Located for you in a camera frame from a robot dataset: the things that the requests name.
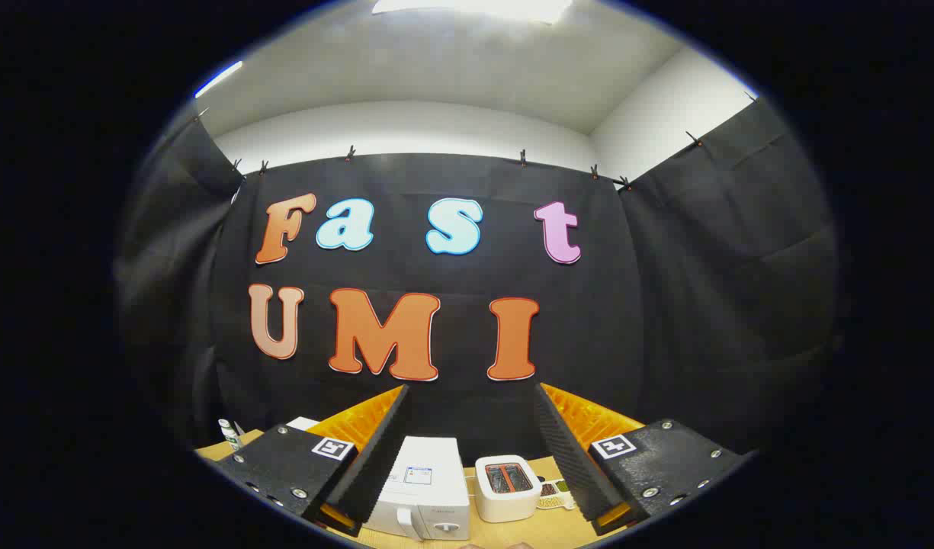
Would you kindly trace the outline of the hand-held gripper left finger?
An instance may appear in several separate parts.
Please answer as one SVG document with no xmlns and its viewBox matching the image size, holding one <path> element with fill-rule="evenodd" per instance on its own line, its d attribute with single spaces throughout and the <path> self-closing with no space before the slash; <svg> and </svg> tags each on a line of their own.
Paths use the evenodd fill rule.
<svg viewBox="0 0 934 549">
<path fill-rule="evenodd" d="M 401 385 L 308 429 L 278 424 L 213 468 L 272 507 L 354 538 L 403 445 L 408 396 Z"/>
</svg>

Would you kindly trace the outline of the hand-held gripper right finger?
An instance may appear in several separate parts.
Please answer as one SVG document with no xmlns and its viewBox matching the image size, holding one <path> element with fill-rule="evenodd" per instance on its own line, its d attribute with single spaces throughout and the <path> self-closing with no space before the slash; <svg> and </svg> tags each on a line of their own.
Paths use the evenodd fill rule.
<svg viewBox="0 0 934 549">
<path fill-rule="evenodd" d="M 547 384 L 534 403 L 544 444 L 597 535 L 658 521 L 746 463 L 676 419 L 642 424 Z"/>
</svg>

